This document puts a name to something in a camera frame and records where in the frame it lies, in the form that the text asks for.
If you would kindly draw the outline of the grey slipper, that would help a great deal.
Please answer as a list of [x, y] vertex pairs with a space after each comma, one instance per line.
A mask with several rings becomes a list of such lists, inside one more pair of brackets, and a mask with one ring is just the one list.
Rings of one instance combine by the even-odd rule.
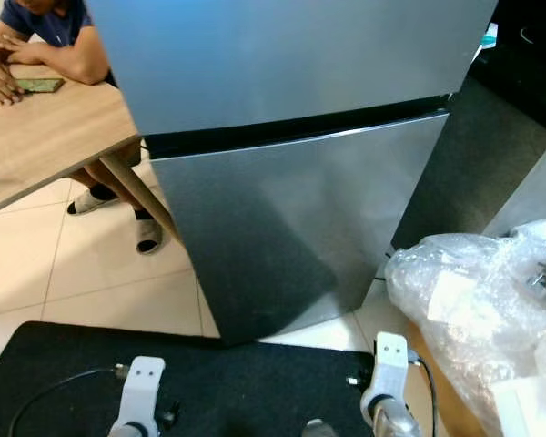
[[80, 196], [77, 196], [72, 200], [72, 203], [66, 207], [66, 213], [70, 216], [85, 215], [87, 212], [94, 211], [94, 209], [102, 208], [104, 205], [116, 201], [118, 196], [115, 192], [94, 192], [88, 188], [83, 191]]
[[136, 253], [154, 253], [164, 240], [164, 229], [153, 216], [148, 215], [143, 209], [135, 211], [135, 222], [138, 232], [136, 233]]

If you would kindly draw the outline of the clear bubble wrap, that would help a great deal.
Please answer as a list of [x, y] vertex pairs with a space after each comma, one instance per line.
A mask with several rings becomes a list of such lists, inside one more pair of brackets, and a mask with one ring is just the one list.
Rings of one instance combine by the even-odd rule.
[[546, 300], [527, 279], [546, 263], [546, 219], [505, 237], [448, 233], [395, 251], [387, 294], [419, 326], [432, 358], [485, 432], [501, 436], [490, 386], [546, 379]]

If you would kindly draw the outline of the light wooden table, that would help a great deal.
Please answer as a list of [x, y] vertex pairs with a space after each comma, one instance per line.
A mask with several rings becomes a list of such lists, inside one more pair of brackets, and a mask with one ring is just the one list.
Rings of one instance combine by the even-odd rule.
[[122, 92], [107, 84], [66, 80], [56, 92], [0, 105], [0, 209], [99, 161], [180, 238], [168, 208], [115, 151], [139, 140]]

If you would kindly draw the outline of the black floor mat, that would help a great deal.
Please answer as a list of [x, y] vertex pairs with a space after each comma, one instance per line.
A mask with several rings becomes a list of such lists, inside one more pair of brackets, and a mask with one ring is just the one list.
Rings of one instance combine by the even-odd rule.
[[106, 437], [123, 383], [115, 365], [161, 358], [164, 437], [299, 437], [320, 419], [339, 437], [372, 437], [352, 376], [366, 352], [28, 321], [0, 353], [0, 437]]

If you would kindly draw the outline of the grey kitchen cabinet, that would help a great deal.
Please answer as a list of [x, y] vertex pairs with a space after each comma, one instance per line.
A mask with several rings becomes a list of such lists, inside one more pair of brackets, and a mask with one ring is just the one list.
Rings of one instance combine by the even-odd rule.
[[546, 219], [546, 126], [473, 76], [450, 117], [392, 238], [409, 249], [427, 236], [506, 236]]

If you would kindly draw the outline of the silver fridge door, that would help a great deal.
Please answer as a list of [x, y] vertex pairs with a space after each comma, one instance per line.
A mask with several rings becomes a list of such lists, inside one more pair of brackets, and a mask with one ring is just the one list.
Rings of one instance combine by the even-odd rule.
[[153, 159], [219, 338], [243, 344], [359, 308], [448, 116]]

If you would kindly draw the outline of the brown cardboard box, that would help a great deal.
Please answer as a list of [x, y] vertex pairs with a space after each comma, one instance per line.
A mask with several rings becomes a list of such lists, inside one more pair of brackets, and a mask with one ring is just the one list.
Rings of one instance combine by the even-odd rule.
[[435, 383], [437, 407], [435, 411], [445, 428], [444, 437], [488, 437], [481, 421], [474, 416], [468, 405], [464, 403], [455, 391], [447, 376], [437, 365], [432, 357], [427, 342], [424, 340], [419, 326], [415, 323], [408, 323], [406, 336], [408, 345], [414, 349], [419, 356], [427, 362], [428, 368], [432, 371], [432, 379]]

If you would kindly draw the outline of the grey robot right leg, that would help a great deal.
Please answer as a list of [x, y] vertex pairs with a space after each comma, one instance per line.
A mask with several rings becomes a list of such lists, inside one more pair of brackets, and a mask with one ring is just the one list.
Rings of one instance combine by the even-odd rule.
[[335, 429], [320, 419], [307, 421], [299, 437], [337, 437]]

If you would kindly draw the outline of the green phone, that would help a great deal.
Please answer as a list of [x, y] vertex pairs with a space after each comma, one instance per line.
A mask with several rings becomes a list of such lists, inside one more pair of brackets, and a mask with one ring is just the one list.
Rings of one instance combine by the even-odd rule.
[[66, 83], [62, 78], [46, 78], [37, 76], [36, 78], [17, 78], [16, 86], [26, 93], [55, 93]]

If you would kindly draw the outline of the black cooktop counter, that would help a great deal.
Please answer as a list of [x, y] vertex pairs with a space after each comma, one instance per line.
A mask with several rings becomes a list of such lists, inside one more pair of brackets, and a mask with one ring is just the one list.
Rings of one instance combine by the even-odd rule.
[[469, 76], [546, 128], [546, 0], [499, 0], [490, 20], [497, 45], [482, 50]]

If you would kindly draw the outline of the person in navy shirt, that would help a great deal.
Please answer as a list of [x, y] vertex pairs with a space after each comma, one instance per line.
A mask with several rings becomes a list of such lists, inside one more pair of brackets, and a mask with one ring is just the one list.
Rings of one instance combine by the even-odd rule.
[[[16, 86], [8, 69], [11, 64], [44, 64], [66, 79], [86, 85], [116, 84], [83, 0], [4, 0], [0, 9], [0, 104], [19, 103], [26, 93]], [[99, 161], [86, 164], [69, 177], [86, 190], [115, 192], [118, 200], [133, 209], [133, 216], [137, 209], [146, 211]]]

